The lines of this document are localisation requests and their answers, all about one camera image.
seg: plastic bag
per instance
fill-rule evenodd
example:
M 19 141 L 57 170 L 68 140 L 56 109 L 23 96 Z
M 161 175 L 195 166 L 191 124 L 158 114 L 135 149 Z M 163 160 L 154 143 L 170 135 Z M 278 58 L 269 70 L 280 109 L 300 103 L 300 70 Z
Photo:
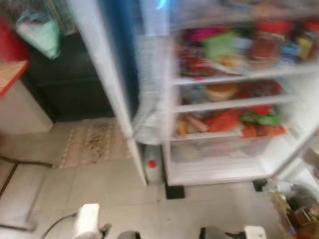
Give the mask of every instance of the plastic bag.
M 59 56 L 59 27 L 48 15 L 27 9 L 16 24 L 16 32 L 50 59 Z

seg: floor mat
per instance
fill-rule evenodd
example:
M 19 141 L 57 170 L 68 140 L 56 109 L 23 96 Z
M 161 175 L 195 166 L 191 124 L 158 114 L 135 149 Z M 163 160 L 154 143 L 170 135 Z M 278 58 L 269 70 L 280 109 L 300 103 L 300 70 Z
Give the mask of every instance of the floor mat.
M 115 118 L 90 119 L 71 130 L 60 167 L 130 157 L 126 140 Z

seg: jar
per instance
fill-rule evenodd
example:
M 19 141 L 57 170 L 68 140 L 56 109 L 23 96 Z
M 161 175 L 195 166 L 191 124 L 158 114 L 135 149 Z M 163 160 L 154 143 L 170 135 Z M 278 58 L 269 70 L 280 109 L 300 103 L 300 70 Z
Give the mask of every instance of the jar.
M 319 45 L 319 20 L 308 20 L 304 23 L 304 33 L 297 38 L 300 50 L 298 57 L 300 62 L 306 62 L 317 58 Z
M 280 53 L 280 45 L 292 29 L 287 21 L 263 21 L 257 24 L 257 34 L 248 54 L 248 60 L 255 69 L 273 65 Z

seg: crisper drawer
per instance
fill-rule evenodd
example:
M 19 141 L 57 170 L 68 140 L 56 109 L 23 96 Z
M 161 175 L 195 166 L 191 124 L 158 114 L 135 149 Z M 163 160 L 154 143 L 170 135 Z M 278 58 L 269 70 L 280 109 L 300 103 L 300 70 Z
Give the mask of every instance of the crisper drawer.
M 173 160 L 177 162 L 209 160 L 212 157 L 255 157 L 263 153 L 270 138 L 210 138 L 172 142 Z

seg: refrigerator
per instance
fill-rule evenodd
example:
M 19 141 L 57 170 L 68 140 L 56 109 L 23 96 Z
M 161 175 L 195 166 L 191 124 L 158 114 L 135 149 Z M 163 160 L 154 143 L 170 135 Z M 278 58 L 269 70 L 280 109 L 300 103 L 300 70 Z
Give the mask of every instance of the refrigerator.
M 127 22 L 124 24 L 127 32 L 130 32 L 123 38 L 132 41 L 127 47 L 133 48 L 130 54 L 136 61 L 140 84 L 139 104 L 135 105 L 132 99 L 137 93 L 131 91 L 132 82 L 126 75 L 127 69 L 123 70 L 123 54 L 119 53 L 121 47 L 114 39 L 115 33 L 108 18 L 112 13 L 112 4 L 103 5 L 101 2 L 70 0 L 79 30 L 145 185 L 142 144 L 147 144 L 148 140 L 150 144 L 162 146 L 166 180 L 170 186 L 275 178 L 293 168 L 291 165 L 299 167 L 297 162 L 301 151 L 319 128 L 319 68 L 316 62 L 245 71 L 235 76 L 190 77 L 181 74 L 176 49 L 179 47 L 180 33 L 186 29 L 234 24 L 241 26 L 254 24 L 260 19 L 296 21 L 299 18 L 316 17 L 319 2 L 307 5 L 306 1 L 298 0 L 273 1 L 277 4 L 277 11 L 268 11 L 267 16 L 259 15 L 257 18 L 251 6 L 234 7 L 225 4 L 228 1 L 120 1 L 118 7 L 125 9 L 122 14 Z M 192 87 L 256 83 L 261 80 L 276 82 L 281 86 L 280 94 L 222 102 L 183 103 L 184 96 L 192 94 L 192 90 L 189 90 Z M 176 135 L 176 120 L 180 115 L 196 116 L 203 112 L 269 105 L 276 109 L 286 133 L 243 138 L 242 128 L 236 128 L 222 132 Z M 152 121 L 146 125 L 151 115 Z M 136 124 L 137 116 L 144 120 Z

